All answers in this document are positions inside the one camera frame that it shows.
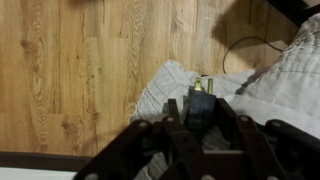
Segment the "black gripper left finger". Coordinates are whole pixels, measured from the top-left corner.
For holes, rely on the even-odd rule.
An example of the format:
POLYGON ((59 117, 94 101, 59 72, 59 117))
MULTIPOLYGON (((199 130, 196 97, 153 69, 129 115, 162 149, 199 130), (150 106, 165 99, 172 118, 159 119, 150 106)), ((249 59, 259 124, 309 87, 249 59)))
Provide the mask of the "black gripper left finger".
POLYGON ((137 120, 82 168, 73 180, 133 180, 154 154, 162 153, 168 169, 159 180, 201 180, 197 165, 202 150, 180 123, 175 99, 168 100, 169 115, 150 123, 137 120))

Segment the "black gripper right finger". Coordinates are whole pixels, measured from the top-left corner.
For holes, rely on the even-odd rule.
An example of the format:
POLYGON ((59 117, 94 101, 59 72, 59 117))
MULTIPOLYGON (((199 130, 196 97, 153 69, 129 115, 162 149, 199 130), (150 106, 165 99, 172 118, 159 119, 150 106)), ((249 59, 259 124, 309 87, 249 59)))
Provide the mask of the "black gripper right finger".
POLYGON ((203 103, 203 119, 203 126, 216 129, 227 144, 203 154, 205 178, 320 180, 320 147, 314 136, 278 119, 260 125, 216 97, 203 103))

